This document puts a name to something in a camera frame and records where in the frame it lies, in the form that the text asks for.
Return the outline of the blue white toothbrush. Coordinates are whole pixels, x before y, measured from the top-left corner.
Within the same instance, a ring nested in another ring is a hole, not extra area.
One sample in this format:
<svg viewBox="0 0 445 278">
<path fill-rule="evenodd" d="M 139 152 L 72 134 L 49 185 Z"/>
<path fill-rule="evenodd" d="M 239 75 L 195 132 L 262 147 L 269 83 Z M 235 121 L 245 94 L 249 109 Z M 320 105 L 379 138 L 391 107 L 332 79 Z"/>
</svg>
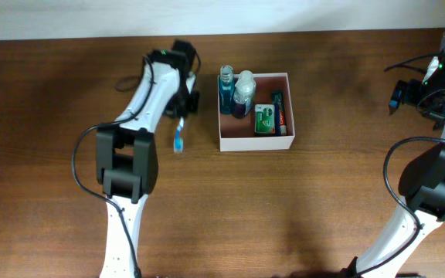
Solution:
<svg viewBox="0 0 445 278">
<path fill-rule="evenodd" d="M 182 130 L 184 128 L 184 125 L 185 125 L 185 118 L 181 117 L 178 122 L 178 126 L 176 127 L 175 138 L 173 141 L 173 151 L 175 153 L 182 153 L 184 149 L 184 141 L 182 138 Z"/>
</svg>

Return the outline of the teal mouthwash bottle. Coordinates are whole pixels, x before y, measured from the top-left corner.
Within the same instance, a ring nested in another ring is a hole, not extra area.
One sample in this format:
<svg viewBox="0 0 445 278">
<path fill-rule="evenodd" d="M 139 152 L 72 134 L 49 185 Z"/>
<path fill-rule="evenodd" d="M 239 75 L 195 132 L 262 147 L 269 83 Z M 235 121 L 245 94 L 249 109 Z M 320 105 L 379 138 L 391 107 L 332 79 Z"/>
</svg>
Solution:
<svg viewBox="0 0 445 278">
<path fill-rule="evenodd" d="M 231 101 L 235 88 L 234 72 L 230 65 L 222 66 L 219 71 L 219 111 L 231 113 Z"/>
</svg>

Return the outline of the clear purple liquid bottle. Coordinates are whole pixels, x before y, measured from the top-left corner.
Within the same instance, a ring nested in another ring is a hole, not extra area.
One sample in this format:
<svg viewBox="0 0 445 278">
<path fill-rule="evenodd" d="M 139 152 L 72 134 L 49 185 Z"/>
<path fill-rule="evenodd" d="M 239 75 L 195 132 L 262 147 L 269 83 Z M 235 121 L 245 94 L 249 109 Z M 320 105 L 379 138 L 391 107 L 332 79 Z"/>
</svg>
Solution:
<svg viewBox="0 0 445 278">
<path fill-rule="evenodd" d="M 253 73 L 249 70 L 242 71 L 236 81 L 233 94 L 232 115 L 235 118 L 244 118 L 250 112 L 255 92 L 256 81 L 254 80 Z"/>
</svg>

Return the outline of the white cardboard box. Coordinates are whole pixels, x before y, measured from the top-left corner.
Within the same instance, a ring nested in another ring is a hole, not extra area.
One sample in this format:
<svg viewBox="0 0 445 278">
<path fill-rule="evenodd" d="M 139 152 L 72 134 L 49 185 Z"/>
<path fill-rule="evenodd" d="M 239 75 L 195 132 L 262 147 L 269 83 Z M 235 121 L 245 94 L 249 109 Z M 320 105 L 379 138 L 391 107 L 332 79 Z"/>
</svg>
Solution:
<svg viewBox="0 0 445 278">
<path fill-rule="evenodd" d="M 257 136 L 254 133 L 255 112 L 242 119 L 231 114 L 221 114 L 219 105 L 216 112 L 219 118 L 219 149 L 221 151 L 270 151 L 289 149 L 296 135 L 295 119 L 290 93 L 288 73 L 255 73 L 255 104 L 272 104 L 271 93 L 281 91 L 284 97 L 284 118 L 286 136 Z"/>
</svg>

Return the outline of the green soap box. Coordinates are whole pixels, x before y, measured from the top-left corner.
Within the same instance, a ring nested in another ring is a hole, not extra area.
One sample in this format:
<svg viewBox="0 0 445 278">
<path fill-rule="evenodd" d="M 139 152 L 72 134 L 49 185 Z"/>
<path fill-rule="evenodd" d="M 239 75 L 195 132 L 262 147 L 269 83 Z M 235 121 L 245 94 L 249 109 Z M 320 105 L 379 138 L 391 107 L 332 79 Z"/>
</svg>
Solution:
<svg viewBox="0 0 445 278">
<path fill-rule="evenodd" d="M 273 104 L 255 105 L 255 128 L 257 135 L 273 135 L 276 133 L 275 106 Z"/>
</svg>

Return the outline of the red green toothpaste tube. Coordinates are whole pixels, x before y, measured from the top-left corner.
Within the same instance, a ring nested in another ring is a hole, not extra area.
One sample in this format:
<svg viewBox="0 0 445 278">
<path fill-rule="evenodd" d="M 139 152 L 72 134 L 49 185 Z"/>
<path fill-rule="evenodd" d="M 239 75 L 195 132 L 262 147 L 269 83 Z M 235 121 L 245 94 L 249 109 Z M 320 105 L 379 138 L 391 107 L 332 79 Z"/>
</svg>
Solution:
<svg viewBox="0 0 445 278">
<path fill-rule="evenodd" d="M 287 125 L 286 125 L 286 119 L 284 114 L 284 99 L 283 99 L 283 93 L 281 91 L 274 91 L 271 93 L 272 103 L 277 103 L 280 108 L 280 131 L 281 136 L 287 135 Z"/>
</svg>

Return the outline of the blue disposable razor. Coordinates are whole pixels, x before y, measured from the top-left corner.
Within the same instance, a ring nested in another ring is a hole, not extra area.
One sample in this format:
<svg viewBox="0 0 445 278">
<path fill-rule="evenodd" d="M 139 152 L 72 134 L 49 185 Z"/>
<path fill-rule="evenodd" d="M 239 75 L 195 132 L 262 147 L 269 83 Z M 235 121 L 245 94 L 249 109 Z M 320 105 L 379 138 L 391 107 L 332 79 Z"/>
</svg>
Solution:
<svg viewBox="0 0 445 278">
<path fill-rule="evenodd" d="M 275 123 L 275 136 L 279 137 L 281 136 L 280 131 L 280 108 L 277 103 L 273 103 L 274 106 L 274 123 Z"/>
</svg>

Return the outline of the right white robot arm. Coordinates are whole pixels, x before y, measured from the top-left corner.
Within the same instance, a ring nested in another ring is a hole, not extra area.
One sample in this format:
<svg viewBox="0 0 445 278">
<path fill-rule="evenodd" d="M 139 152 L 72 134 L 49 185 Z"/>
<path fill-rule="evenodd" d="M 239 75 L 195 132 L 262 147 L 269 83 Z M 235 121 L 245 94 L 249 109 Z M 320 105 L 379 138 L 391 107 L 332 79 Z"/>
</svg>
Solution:
<svg viewBox="0 0 445 278">
<path fill-rule="evenodd" d="M 425 137 L 434 146 L 408 163 L 397 189 L 386 185 L 396 210 L 379 238 L 341 270 L 342 277 L 397 277 L 416 247 L 445 223 L 445 32 L 439 50 L 428 57 L 422 80 L 397 82 L 389 111 L 412 105 L 442 134 Z"/>
</svg>

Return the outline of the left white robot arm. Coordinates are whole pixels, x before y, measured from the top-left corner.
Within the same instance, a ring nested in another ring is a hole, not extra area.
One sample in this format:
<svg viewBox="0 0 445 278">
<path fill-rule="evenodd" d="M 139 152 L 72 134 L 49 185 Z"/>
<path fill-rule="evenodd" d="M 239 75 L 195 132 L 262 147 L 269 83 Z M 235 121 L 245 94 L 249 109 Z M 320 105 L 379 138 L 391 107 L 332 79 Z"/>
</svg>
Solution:
<svg viewBox="0 0 445 278">
<path fill-rule="evenodd" d="M 107 239 L 102 277 L 139 277 L 138 240 L 148 196 L 158 178 L 155 131 L 163 116 L 179 121 L 174 149 L 183 149 L 186 117 L 198 110 L 194 86 L 201 61 L 195 47 L 175 40 L 144 60 L 139 85 L 113 125 L 96 133 L 97 180 L 107 201 Z"/>
</svg>

